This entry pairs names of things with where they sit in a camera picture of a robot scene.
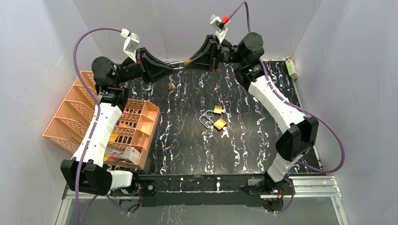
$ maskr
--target small box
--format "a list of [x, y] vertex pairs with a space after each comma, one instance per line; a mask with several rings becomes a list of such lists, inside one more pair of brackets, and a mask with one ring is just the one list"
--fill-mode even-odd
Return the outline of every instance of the small box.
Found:
[[297, 75], [296, 66], [294, 65], [290, 57], [287, 57], [286, 66], [287, 66], [287, 71], [289, 72], [289, 76], [293, 80], [296, 80], [299, 77], [299, 75]]
[[111, 136], [109, 138], [109, 141], [110, 142], [115, 142], [117, 140], [117, 138], [119, 137], [119, 134], [120, 133], [118, 133], [118, 132], [112, 132], [112, 134], [111, 134]]
[[128, 146], [124, 149], [122, 158], [129, 163], [138, 164], [141, 153], [134, 147]]

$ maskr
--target white bracket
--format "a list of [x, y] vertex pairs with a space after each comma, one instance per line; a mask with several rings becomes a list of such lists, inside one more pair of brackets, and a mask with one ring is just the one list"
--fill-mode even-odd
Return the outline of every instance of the white bracket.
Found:
[[[215, 16], [214, 14], [210, 17], [210, 25], [215, 29], [215, 35], [217, 36], [220, 44], [224, 40], [225, 35], [227, 34], [228, 27], [227, 24], [230, 22], [229, 18], [225, 16], [223, 19], [221, 19], [218, 16]], [[221, 29], [217, 24], [223, 23], [224, 27]]]
[[120, 36], [126, 38], [124, 41], [123, 52], [137, 63], [136, 49], [139, 44], [139, 36], [135, 33], [130, 33], [127, 29], [122, 29]]

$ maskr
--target red clip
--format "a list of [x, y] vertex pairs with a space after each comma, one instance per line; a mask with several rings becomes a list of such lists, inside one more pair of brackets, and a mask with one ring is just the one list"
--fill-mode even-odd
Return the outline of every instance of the red clip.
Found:
[[222, 22], [224, 25], [226, 25], [229, 21], [230, 21], [230, 19], [229, 19], [227, 16], [224, 16], [224, 17], [221, 19], [221, 22]]

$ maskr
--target key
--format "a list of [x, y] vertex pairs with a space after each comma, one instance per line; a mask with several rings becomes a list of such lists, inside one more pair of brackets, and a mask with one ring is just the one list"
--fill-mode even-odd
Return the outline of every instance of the key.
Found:
[[221, 135], [221, 138], [223, 138], [224, 136], [227, 136], [227, 138], [230, 137], [230, 136], [228, 135], [228, 129], [227, 129], [227, 127], [223, 127], [223, 128], [222, 128], [222, 135]]

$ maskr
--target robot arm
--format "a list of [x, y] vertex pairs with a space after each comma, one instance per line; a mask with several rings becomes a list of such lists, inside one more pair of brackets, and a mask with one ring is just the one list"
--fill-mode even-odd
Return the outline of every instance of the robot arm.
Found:
[[[121, 64], [116, 64], [101, 56], [92, 63], [101, 111], [96, 120], [99, 110], [96, 105], [93, 119], [82, 144], [71, 160], [64, 160], [61, 164], [62, 174], [71, 190], [75, 190], [79, 160], [83, 161], [80, 172], [80, 192], [106, 195], [110, 190], [131, 186], [132, 172], [122, 170], [108, 172], [102, 168], [109, 138], [124, 111], [129, 95], [129, 89], [122, 87], [120, 83], [139, 77], [142, 77], [145, 83], [153, 83], [175, 72], [173, 66], [153, 57], [145, 48], [135, 50], [138, 37], [136, 35], [132, 37], [128, 31], [127, 34], [125, 30], [123, 32], [122, 36], [128, 35], [123, 49], [129, 58]], [[81, 159], [85, 148], [87, 148], [86, 154]]]
[[265, 78], [259, 61], [263, 53], [263, 40], [257, 33], [248, 33], [238, 45], [231, 45], [226, 39], [220, 43], [218, 37], [207, 35], [201, 48], [184, 62], [184, 68], [215, 71], [220, 62], [239, 63], [234, 68], [237, 81], [262, 103], [283, 132], [276, 143], [278, 154], [264, 174], [265, 190], [272, 192], [286, 182], [286, 174], [315, 145], [319, 122], [286, 105], [287, 99], [281, 101], [273, 93], [276, 90], [283, 96]]

